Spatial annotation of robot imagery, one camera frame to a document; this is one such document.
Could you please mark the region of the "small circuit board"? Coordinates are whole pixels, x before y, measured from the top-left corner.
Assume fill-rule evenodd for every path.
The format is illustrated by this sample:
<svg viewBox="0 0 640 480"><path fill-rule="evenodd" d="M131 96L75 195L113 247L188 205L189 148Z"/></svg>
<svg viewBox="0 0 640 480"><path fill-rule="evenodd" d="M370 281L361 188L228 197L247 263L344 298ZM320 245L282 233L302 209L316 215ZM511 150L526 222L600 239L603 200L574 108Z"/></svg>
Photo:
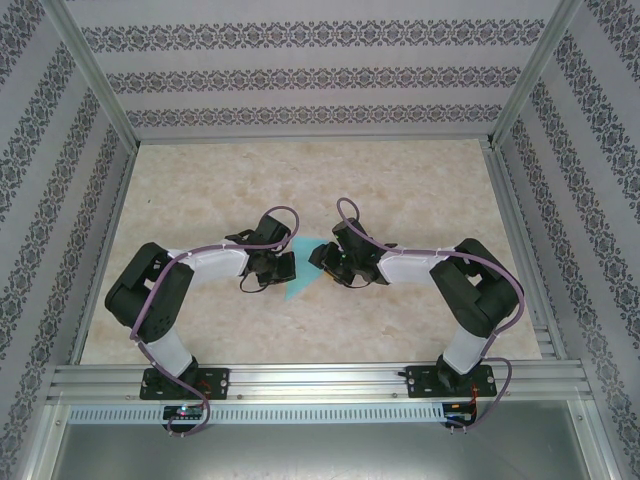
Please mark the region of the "small circuit board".
<svg viewBox="0 0 640 480"><path fill-rule="evenodd" d="M447 403L443 405L443 412L447 426L468 427L477 419L477 404L475 402Z"/></svg>
<svg viewBox="0 0 640 480"><path fill-rule="evenodd" d="M195 405L165 406L163 420L200 421L203 418L203 408Z"/></svg>

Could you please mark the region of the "aluminium frame post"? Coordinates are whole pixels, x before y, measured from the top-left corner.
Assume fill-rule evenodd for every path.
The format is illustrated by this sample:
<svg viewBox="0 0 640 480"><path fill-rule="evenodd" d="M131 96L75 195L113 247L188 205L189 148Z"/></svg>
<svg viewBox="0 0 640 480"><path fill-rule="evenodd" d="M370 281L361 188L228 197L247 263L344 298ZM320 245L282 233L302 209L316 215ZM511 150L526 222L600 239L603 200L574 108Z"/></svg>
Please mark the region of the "aluminium frame post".
<svg viewBox="0 0 640 480"><path fill-rule="evenodd" d="M559 0L512 93L501 110L491 134L488 136L492 149L496 149L504 142L581 4L582 0Z"/></svg>
<svg viewBox="0 0 640 480"><path fill-rule="evenodd" d="M140 140L65 0L39 1L127 150L137 151Z"/></svg>

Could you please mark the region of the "long aluminium mounting rail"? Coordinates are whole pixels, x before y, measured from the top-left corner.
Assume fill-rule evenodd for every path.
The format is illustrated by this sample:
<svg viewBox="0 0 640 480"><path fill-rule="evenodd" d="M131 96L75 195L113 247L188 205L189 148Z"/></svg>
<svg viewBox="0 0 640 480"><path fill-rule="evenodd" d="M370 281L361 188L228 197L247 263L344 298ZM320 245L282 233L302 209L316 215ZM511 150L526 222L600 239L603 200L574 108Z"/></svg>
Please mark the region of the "long aluminium mounting rail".
<svg viewBox="0 0 640 480"><path fill-rule="evenodd" d="M77 365L54 370L49 404L138 403L143 365ZM227 402L324 404L408 402L401 363L231 365ZM578 360L512 362L505 401L591 400Z"/></svg>

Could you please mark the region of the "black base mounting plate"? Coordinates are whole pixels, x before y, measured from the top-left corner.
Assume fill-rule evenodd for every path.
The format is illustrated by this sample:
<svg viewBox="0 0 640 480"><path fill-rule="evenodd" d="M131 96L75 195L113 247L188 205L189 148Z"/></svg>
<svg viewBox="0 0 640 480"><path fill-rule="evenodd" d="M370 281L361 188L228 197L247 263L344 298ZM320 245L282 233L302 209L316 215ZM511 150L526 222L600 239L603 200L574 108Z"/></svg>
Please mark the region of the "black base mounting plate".
<svg viewBox="0 0 640 480"><path fill-rule="evenodd" d="M197 367L185 371L179 379L196 389L208 400L225 400L230 370ZM193 392L177 385L155 368L148 368L142 376L139 397L142 400L196 400Z"/></svg>
<svg viewBox="0 0 640 480"><path fill-rule="evenodd" d="M460 375L446 365L407 366L404 371L410 398L494 398L497 387L493 370L488 365L478 365L469 373Z"/></svg>

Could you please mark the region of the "grey metal sheet panel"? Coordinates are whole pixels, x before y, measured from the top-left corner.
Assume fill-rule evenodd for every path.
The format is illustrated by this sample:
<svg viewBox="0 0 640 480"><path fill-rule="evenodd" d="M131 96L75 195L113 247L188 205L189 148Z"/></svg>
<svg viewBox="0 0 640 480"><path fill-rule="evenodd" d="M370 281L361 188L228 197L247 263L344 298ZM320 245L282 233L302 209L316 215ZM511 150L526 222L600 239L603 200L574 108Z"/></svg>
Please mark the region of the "grey metal sheet panel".
<svg viewBox="0 0 640 480"><path fill-rule="evenodd" d="M619 480L582 412L507 402L478 428L436 423L66 428L53 480Z"/></svg>

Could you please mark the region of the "aluminium side rail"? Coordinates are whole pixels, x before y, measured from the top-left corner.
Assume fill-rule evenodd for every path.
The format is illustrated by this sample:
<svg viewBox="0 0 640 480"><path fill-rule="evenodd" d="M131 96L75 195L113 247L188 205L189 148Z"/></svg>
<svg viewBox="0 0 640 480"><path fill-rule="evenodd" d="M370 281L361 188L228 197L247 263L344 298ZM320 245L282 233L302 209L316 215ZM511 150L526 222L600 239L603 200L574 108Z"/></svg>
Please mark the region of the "aluminium side rail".
<svg viewBox="0 0 640 480"><path fill-rule="evenodd" d="M524 287L531 322L536 334L541 334L538 337L541 354L545 359L567 360L568 355L561 340L552 304L549 301L528 236L524 217L504 161L500 153L492 148L489 141L482 141L481 149L504 223L518 278Z"/></svg>
<svg viewBox="0 0 640 480"><path fill-rule="evenodd" d="M93 315L98 302L98 297L106 272L112 245L116 236L118 222L120 220L122 210L125 203L127 189L129 187L135 161L139 152L136 147L128 154L126 162L121 171L117 189L115 190L113 202L111 204L109 215L106 219L105 230L101 237L101 245L96 257L95 268L93 269L89 289L85 295L82 309L78 317L78 324L74 331L74 336L68 351L66 365L79 365L85 348L86 339L93 319Z"/></svg>

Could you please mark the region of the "light blue cloth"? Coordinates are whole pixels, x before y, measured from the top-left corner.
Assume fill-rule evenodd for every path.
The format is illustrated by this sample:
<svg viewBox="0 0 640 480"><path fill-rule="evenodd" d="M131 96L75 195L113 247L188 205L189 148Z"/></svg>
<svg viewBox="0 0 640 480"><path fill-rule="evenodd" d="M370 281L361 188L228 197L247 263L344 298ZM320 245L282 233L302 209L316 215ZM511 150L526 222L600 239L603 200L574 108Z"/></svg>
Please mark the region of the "light blue cloth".
<svg viewBox="0 0 640 480"><path fill-rule="evenodd" d="M296 278L286 283L286 301L292 300L324 274L324 270L312 265L309 258L317 247L327 243L325 239L312 237L296 236L293 239L291 251L295 254Z"/></svg>

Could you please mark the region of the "aluminium cross rail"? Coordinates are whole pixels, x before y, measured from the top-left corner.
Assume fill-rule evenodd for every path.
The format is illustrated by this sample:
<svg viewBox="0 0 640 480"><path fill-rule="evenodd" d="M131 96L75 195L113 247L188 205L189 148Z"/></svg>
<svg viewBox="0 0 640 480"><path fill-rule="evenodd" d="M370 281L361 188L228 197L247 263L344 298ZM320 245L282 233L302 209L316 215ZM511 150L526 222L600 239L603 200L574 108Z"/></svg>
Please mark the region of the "aluminium cross rail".
<svg viewBox="0 0 640 480"><path fill-rule="evenodd" d="M375 141L463 141L477 140L481 146L491 145L490 135L461 134L403 134L403 135L259 135L218 137L166 137L140 141L141 146L245 144L245 143L317 143L317 142L375 142Z"/></svg>

